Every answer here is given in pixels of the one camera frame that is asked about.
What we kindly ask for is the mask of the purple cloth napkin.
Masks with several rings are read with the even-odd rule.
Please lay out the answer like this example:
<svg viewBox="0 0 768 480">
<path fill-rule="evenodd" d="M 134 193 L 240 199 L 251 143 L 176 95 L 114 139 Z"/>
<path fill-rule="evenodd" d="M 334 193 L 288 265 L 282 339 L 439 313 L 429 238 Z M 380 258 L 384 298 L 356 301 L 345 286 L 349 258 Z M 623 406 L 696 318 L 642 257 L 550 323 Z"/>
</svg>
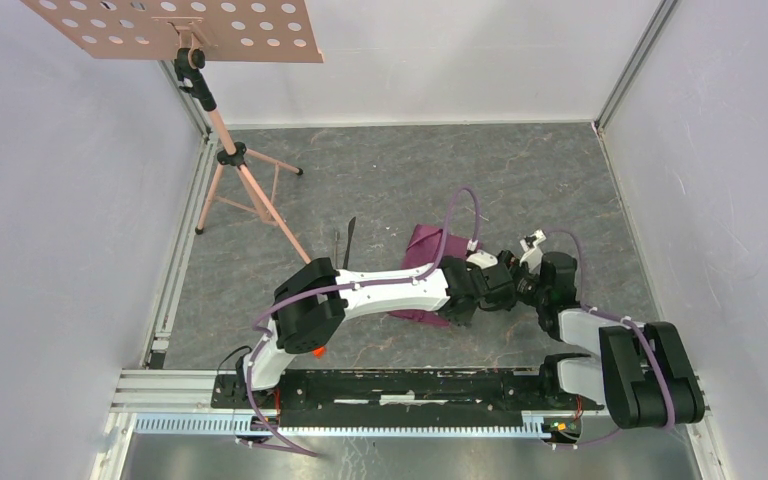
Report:
<svg viewBox="0 0 768 480">
<path fill-rule="evenodd" d="M 401 264 L 402 269 L 425 269 L 436 259 L 442 239 L 442 228 L 429 225 L 417 225 L 410 238 Z M 471 323 L 477 309 L 476 301 L 471 297 L 474 288 L 471 285 L 467 257 L 481 246 L 478 240 L 470 240 L 450 234 L 443 248 L 443 256 L 438 267 L 449 283 L 446 291 L 453 291 L 449 300 L 440 311 L 402 309 L 390 311 L 389 315 L 436 326 L 466 326 Z"/>
</svg>

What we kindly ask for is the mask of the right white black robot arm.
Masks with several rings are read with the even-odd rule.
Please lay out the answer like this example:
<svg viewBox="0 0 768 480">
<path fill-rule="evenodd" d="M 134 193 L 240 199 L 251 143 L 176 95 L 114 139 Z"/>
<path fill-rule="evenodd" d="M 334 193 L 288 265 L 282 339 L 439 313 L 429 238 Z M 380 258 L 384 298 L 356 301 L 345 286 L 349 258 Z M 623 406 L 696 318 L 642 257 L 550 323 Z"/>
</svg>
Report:
<svg viewBox="0 0 768 480">
<path fill-rule="evenodd" d="M 700 422 L 706 404 L 680 333 L 669 322 L 638 323 L 583 305 L 577 298 L 578 262 L 562 252 L 521 260 L 502 251 L 518 302 L 533 308 L 541 330 L 578 354 L 548 357 L 548 388 L 605 407 L 620 429 Z"/>
</svg>

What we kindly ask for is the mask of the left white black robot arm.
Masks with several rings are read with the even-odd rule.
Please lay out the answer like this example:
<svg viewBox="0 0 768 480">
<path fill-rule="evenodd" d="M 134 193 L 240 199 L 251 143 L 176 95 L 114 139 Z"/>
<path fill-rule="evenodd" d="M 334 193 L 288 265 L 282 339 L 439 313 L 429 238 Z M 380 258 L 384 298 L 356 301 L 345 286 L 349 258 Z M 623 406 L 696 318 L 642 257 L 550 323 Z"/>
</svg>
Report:
<svg viewBox="0 0 768 480">
<path fill-rule="evenodd" d="M 517 302 L 509 265 L 487 253 L 380 272 L 337 269 L 319 258 L 275 290 L 273 305 L 254 323 L 261 338 L 237 372 L 251 390 L 268 390 L 296 356 L 326 346 L 348 320 L 412 310 L 467 325 L 478 310 L 510 310 Z"/>
</svg>

